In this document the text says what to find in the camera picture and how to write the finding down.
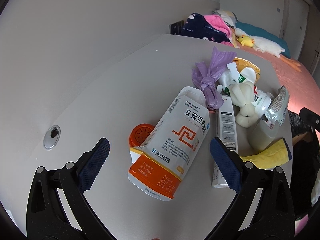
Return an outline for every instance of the pink blanket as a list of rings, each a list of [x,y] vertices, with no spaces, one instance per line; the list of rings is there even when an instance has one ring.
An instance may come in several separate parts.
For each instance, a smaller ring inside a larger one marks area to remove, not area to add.
[[[265,52],[255,51],[252,48],[241,46],[237,43],[240,49],[255,54],[271,62],[279,79],[279,83],[284,85],[290,94],[288,109],[299,114],[301,108],[309,110],[320,115],[320,89],[311,74],[301,64],[301,73],[294,70],[288,64],[284,63],[279,58]]]
[[[231,37],[230,28],[219,15],[204,15],[203,17],[213,28],[225,33],[228,38]]]

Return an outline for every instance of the yellow cloth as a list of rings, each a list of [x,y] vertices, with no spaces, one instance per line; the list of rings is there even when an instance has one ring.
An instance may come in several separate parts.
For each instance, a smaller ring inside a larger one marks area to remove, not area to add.
[[[252,162],[259,169],[270,169],[291,160],[291,154],[288,151],[289,149],[287,149],[286,143],[282,138],[257,155],[240,157],[244,162]]]

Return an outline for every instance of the wall switch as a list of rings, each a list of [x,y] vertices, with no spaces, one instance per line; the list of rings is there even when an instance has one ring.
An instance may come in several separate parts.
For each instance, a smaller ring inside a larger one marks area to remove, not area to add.
[[[179,21],[179,22],[170,24],[170,25],[169,25],[170,34],[179,35],[180,32],[182,31],[183,25],[184,25],[184,21]]]

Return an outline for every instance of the white tag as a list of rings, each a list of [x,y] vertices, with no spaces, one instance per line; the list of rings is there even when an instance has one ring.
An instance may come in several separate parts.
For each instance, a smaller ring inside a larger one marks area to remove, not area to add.
[[[227,64],[227,68],[231,72],[231,77],[239,84],[240,73],[237,70],[237,64],[235,62],[231,62]]]

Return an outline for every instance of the pillow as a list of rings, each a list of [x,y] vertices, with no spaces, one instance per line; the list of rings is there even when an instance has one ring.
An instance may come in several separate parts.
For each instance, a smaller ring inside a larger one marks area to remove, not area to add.
[[[238,20],[233,12],[220,9],[217,11],[213,11],[213,14],[219,15],[229,27],[236,28],[236,22]]]
[[[281,52],[281,54],[286,56],[287,58],[291,58],[290,51],[289,51],[287,42],[285,40],[267,32],[266,30],[264,30],[262,28],[253,26],[248,23],[237,22],[236,28],[243,30],[249,36],[258,36],[258,37],[262,37],[262,38],[265,38],[265,39],[268,39],[270,41],[277,43],[280,47],[285,49],[285,52]]]

